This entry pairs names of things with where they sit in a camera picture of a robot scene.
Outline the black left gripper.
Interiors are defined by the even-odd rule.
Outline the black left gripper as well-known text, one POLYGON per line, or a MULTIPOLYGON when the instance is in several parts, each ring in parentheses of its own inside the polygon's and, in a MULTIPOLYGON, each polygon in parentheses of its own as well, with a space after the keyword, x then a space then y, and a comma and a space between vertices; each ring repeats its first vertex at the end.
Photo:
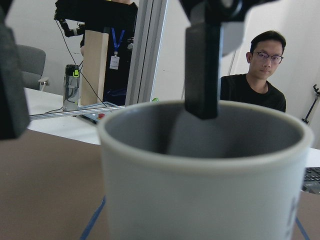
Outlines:
POLYGON ((268 0, 181 0, 185 30, 185 109, 207 120, 218 116, 220 58, 243 42, 247 13, 268 0))

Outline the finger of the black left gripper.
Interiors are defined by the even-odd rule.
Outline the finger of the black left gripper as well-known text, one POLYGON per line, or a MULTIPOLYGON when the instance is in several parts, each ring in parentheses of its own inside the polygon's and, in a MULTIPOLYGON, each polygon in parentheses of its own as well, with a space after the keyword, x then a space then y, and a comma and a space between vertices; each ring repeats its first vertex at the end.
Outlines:
POLYGON ((30 123, 18 48, 6 17, 11 0, 0 2, 0 139, 19 138, 30 123))

